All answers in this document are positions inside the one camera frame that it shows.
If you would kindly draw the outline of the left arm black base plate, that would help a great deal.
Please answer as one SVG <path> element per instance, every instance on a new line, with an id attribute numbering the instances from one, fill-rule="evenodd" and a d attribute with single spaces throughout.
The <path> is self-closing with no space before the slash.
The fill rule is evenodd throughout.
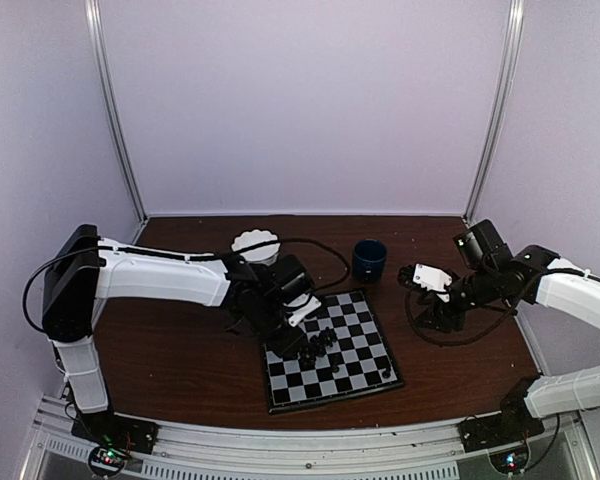
<path id="1" fill-rule="evenodd" d="M 101 446 L 132 453 L 151 454 L 159 426 L 152 421 L 120 416 L 110 411 L 79 413 L 71 434 Z"/>

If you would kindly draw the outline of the folding black silver chessboard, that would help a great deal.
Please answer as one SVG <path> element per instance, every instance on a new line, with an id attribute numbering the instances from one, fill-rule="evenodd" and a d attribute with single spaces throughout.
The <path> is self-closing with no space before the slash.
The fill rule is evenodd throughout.
<path id="1" fill-rule="evenodd" d="M 272 415 L 317 408 L 404 386 L 403 376 L 363 289 L 330 293 L 322 307 L 301 324 L 308 340 L 332 328 L 337 341 L 318 358 L 314 368 L 302 369 L 298 359 L 283 360 L 261 347 L 268 412 Z M 341 370 L 333 374 L 331 368 Z M 390 379 L 381 372 L 390 367 Z"/>

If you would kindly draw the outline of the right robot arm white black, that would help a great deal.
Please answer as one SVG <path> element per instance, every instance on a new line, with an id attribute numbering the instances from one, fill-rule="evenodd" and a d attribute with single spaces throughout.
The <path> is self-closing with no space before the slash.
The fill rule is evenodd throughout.
<path id="1" fill-rule="evenodd" d="M 414 333 L 439 347 L 459 341 L 436 340 L 427 330 L 441 333 L 463 329 L 467 312 L 505 304 L 501 316 L 516 313 L 520 303 L 566 313 L 600 330 L 600 277 L 574 265 L 558 253 L 529 245 L 513 254 L 490 220 L 482 220 L 455 236 L 454 243 L 470 274 L 416 263 L 400 269 L 399 283 L 419 295 L 419 315 L 406 314 Z M 568 411 L 600 407 L 600 365 L 572 373 L 520 380 L 501 402 L 492 430 L 499 440 L 515 440 L 531 424 Z"/>

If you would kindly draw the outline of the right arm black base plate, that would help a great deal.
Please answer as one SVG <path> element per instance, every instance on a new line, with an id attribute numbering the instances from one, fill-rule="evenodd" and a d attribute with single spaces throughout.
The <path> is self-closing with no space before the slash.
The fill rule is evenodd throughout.
<path id="1" fill-rule="evenodd" d="M 457 427 L 466 453 L 522 442 L 545 431 L 541 420 L 524 420 L 512 425 L 503 420 L 501 413 L 485 417 L 470 416 Z"/>

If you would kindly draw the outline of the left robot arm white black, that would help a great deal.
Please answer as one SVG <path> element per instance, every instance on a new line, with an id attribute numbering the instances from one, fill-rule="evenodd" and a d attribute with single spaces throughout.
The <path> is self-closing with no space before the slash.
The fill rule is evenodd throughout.
<path id="1" fill-rule="evenodd" d="M 93 339 L 93 304 L 110 298 L 148 298 L 225 308 L 246 320 L 280 358 L 307 343 L 301 322 L 321 302 L 314 282 L 282 239 L 261 230 L 239 235 L 228 252 L 181 253 L 123 244 L 76 228 L 55 258 L 35 271 L 44 278 L 42 319 L 36 330 L 56 349 L 75 407 L 103 444 L 124 433 L 114 414 Z"/>

